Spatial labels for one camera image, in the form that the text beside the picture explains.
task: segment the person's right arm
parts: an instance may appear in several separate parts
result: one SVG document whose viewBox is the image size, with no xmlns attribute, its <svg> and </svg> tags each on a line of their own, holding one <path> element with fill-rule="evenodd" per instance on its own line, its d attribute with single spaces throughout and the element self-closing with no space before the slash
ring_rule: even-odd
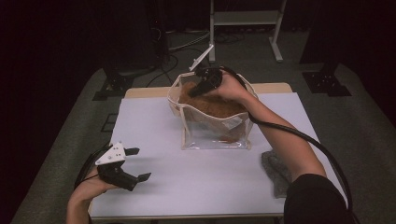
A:
<svg viewBox="0 0 396 224">
<path fill-rule="evenodd" d="M 229 74 L 223 75 L 221 85 L 210 92 L 225 100 L 233 100 L 243 105 L 247 111 L 260 121 L 276 123 L 295 129 L 289 122 L 269 109 L 259 99 L 245 90 L 239 82 Z M 278 129 L 259 125 L 276 154 L 289 168 L 292 180 L 304 174 L 326 176 L 323 165 L 318 160 L 311 146 L 302 138 Z"/>
</svg>

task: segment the gray cloth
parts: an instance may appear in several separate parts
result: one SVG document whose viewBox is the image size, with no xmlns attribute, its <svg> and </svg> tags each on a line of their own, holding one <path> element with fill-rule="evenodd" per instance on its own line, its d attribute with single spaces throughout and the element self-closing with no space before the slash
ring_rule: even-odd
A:
<svg viewBox="0 0 396 224">
<path fill-rule="evenodd" d="M 275 197 L 286 198 L 286 192 L 291 183 L 288 167 L 273 150 L 262 153 L 262 166 L 268 177 L 274 182 Z"/>
</svg>

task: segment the clear plastic bag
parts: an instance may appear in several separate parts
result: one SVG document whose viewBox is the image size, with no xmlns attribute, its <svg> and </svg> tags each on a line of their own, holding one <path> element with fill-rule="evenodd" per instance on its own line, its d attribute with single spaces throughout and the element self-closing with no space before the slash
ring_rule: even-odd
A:
<svg viewBox="0 0 396 224">
<path fill-rule="evenodd" d="M 250 83 L 240 77 L 245 82 L 247 90 L 257 97 Z M 189 82 L 198 83 L 200 80 L 193 72 L 181 74 L 168 92 L 172 112 L 180 117 L 183 123 L 182 149 L 250 149 L 248 135 L 253 123 L 248 118 L 248 112 L 220 119 L 207 115 L 194 106 L 179 102 L 183 85 Z"/>
</svg>

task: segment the white triangular bracket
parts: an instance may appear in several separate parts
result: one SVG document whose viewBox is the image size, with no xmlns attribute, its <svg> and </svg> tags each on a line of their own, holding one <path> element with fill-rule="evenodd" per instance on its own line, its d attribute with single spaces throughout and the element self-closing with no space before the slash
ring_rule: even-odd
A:
<svg viewBox="0 0 396 224">
<path fill-rule="evenodd" d="M 206 54 L 209 53 L 210 50 L 213 49 L 213 47 L 215 47 L 212 44 L 209 44 L 209 48 L 207 50 L 205 50 L 205 52 L 203 54 L 201 54 L 201 56 L 199 56 L 197 59 L 194 59 L 194 63 L 192 64 L 190 68 L 190 71 L 194 70 L 194 68 L 206 57 Z"/>
<path fill-rule="evenodd" d="M 125 149 L 122 143 L 118 142 L 116 145 L 113 145 L 99 160 L 95 162 L 96 165 L 108 164 L 116 161 L 125 161 Z"/>
</svg>

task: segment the gray carpet floor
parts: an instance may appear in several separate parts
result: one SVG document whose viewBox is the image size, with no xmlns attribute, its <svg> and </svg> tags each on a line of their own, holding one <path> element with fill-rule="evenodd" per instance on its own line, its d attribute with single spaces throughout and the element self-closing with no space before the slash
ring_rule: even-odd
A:
<svg viewBox="0 0 396 224">
<path fill-rule="evenodd" d="M 396 223 L 396 130 L 362 86 L 359 77 L 343 65 L 335 75 L 352 96 L 329 97 L 311 93 L 302 72 L 318 71 L 321 64 L 299 64 L 308 33 L 281 32 L 278 45 L 283 63 L 277 63 L 268 43 L 270 33 L 244 34 L 241 41 L 216 45 L 216 64 L 230 66 L 249 82 L 287 82 L 298 92 L 306 113 L 318 135 L 338 160 L 348 179 L 354 211 L 362 224 Z M 187 43 L 197 35 L 169 34 L 170 47 Z M 192 65 L 205 50 L 207 41 L 173 53 L 163 69 L 172 79 Z M 138 77 L 134 88 L 146 87 L 159 69 Z M 102 88 L 106 75 L 102 69 L 92 74 L 43 163 L 35 182 L 12 223 L 64 223 L 68 197 L 75 178 L 88 156 L 105 144 L 111 133 L 102 132 L 107 116 L 118 113 L 121 97 L 105 101 L 92 98 Z M 166 76 L 150 87 L 170 86 Z M 160 220 L 160 223 L 206 223 L 204 219 Z M 221 224 L 273 223 L 270 218 L 210 220 Z M 128 223 L 149 223 L 137 220 Z"/>
</svg>

